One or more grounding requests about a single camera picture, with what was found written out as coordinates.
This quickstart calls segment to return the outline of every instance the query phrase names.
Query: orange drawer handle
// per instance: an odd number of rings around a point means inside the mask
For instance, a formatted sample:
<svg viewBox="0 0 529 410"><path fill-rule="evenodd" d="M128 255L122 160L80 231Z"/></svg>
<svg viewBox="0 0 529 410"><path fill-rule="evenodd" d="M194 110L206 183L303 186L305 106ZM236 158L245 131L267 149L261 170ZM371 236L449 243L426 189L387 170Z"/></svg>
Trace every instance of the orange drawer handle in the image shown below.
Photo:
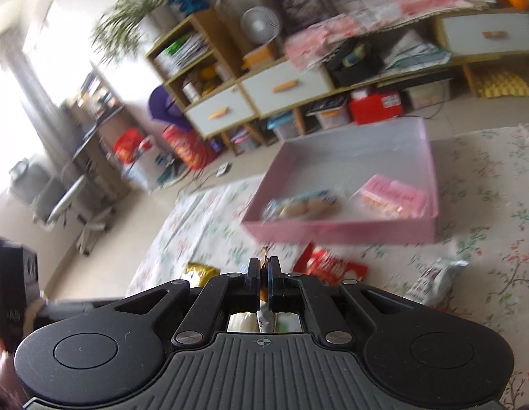
<svg viewBox="0 0 529 410"><path fill-rule="evenodd" d="M228 112L229 108L223 108L219 109L219 111L215 111L213 114L209 116L209 120L218 119L219 117L222 117Z"/></svg>
<svg viewBox="0 0 529 410"><path fill-rule="evenodd" d="M321 114L321 116L324 119L328 119L329 117L334 117L336 114L339 113L339 111L340 111L340 109L333 109L332 111L324 112L323 114Z"/></svg>
<svg viewBox="0 0 529 410"><path fill-rule="evenodd" d="M507 32L504 30L485 31L482 36L488 40L503 40L507 38Z"/></svg>
<svg viewBox="0 0 529 410"><path fill-rule="evenodd" d="M288 91L289 89L292 89L295 86L298 86L299 83L300 82L298 81L298 79L289 80L289 81L286 81L285 83L278 84L277 86L274 86L272 88L272 92L275 94L277 92Z"/></svg>

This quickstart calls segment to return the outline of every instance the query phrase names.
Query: snack package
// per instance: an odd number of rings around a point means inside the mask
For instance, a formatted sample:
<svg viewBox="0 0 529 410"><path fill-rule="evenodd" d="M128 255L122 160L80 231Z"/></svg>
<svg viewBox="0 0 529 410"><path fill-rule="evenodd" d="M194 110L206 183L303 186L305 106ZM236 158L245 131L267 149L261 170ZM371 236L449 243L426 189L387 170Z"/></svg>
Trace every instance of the snack package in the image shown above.
<svg viewBox="0 0 529 410"><path fill-rule="evenodd" d="M257 312L259 331L261 333L275 333L276 314L268 308L268 302L261 301L261 309Z"/></svg>
<svg viewBox="0 0 529 410"><path fill-rule="evenodd" d="M218 276L221 270L215 267L210 267L199 262L189 262L184 269L181 279L189 281L191 288L197 286L204 286L208 283L209 279L214 276Z"/></svg>
<svg viewBox="0 0 529 410"><path fill-rule="evenodd" d="M314 191L288 197L273 199L264 208L263 220L309 219L340 205L340 196L332 190Z"/></svg>
<svg viewBox="0 0 529 410"><path fill-rule="evenodd" d="M367 208L393 219L422 217L428 203L425 191L380 174L372 176L355 195Z"/></svg>
<svg viewBox="0 0 529 410"><path fill-rule="evenodd" d="M293 267L293 271L315 276L328 286L337 286L343 279L362 281L368 270L367 265L336 257L314 243L306 247Z"/></svg>
<svg viewBox="0 0 529 410"><path fill-rule="evenodd" d="M405 299L431 308L440 308L452 289L454 279L467 264L462 260L437 259L420 275L418 281L405 294Z"/></svg>
<svg viewBox="0 0 529 410"><path fill-rule="evenodd" d="M275 333L301 333L301 317L295 313L277 313Z"/></svg>
<svg viewBox="0 0 529 410"><path fill-rule="evenodd" d="M259 333L256 313L235 313L228 320L229 333Z"/></svg>

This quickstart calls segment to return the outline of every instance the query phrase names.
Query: white drawer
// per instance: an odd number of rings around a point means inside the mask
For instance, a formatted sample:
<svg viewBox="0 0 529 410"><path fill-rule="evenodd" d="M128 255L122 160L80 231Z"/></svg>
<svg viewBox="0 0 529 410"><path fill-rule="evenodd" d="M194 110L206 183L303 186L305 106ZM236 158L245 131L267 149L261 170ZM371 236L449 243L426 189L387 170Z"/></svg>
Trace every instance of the white drawer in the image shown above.
<svg viewBox="0 0 529 410"><path fill-rule="evenodd" d="M281 90L283 83L293 85ZM333 89L319 68L301 72L284 61L240 82L262 116Z"/></svg>
<svg viewBox="0 0 529 410"><path fill-rule="evenodd" d="M203 137L210 137L252 119L255 112L241 95L240 89L231 86L189 109L186 115Z"/></svg>
<svg viewBox="0 0 529 410"><path fill-rule="evenodd" d="M529 14L447 17L443 19L443 26L450 50L456 56L529 51Z"/></svg>

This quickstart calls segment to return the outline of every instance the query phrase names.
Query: crosshair marking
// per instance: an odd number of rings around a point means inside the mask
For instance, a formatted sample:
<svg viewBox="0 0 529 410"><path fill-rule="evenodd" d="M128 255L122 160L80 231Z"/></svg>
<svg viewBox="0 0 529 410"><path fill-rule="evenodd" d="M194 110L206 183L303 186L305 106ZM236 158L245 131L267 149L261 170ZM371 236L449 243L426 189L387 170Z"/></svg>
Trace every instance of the crosshair marking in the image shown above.
<svg viewBox="0 0 529 410"><path fill-rule="evenodd" d="M260 346L267 346L267 345L270 345L272 343L272 341L270 339L265 338L265 337L262 337L261 339L258 339L258 341L256 341L256 342Z"/></svg>

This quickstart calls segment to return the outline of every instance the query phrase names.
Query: office chair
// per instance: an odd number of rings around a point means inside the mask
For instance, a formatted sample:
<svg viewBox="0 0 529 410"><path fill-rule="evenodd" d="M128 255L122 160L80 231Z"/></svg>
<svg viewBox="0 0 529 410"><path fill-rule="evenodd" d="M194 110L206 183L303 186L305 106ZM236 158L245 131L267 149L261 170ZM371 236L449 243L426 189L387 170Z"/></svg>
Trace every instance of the office chair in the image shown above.
<svg viewBox="0 0 529 410"><path fill-rule="evenodd" d="M42 224L47 230L51 230L62 218L65 226L67 211L71 208L76 211L77 219L82 223L76 247L80 254L89 256L92 234L108 230L107 219L114 209L108 206L93 217L88 217L77 208L76 201L89 183L88 176L81 175L66 189L58 177L50 176L39 163L28 160L18 162L10 175L10 192L29 205L33 211L33 221Z"/></svg>

